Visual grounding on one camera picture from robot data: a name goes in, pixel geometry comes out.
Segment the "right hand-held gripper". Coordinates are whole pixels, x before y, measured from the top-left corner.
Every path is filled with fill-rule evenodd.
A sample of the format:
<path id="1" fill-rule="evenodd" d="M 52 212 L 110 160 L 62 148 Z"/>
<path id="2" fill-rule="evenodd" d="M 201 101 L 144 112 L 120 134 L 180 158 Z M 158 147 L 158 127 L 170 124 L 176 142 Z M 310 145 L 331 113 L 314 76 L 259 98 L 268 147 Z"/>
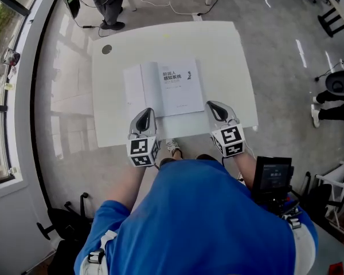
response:
<path id="1" fill-rule="evenodd" d="M 211 137 L 214 145 L 224 158 L 229 158 L 245 151 L 245 136 L 233 108 L 219 101 L 207 101 L 205 112 L 208 117 Z M 221 128 L 221 123 L 229 124 L 234 121 L 236 125 Z"/>

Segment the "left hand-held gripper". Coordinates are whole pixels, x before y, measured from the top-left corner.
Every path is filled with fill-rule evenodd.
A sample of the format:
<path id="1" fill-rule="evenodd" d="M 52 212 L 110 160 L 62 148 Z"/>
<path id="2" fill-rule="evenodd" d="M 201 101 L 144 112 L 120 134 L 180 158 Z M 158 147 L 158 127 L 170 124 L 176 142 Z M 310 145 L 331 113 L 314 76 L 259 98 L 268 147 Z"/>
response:
<path id="1" fill-rule="evenodd" d="M 155 166 L 160 143 L 152 108 L 144 109 L 133 118 L 126 146 L 127 156 L 134 167 Z"/>

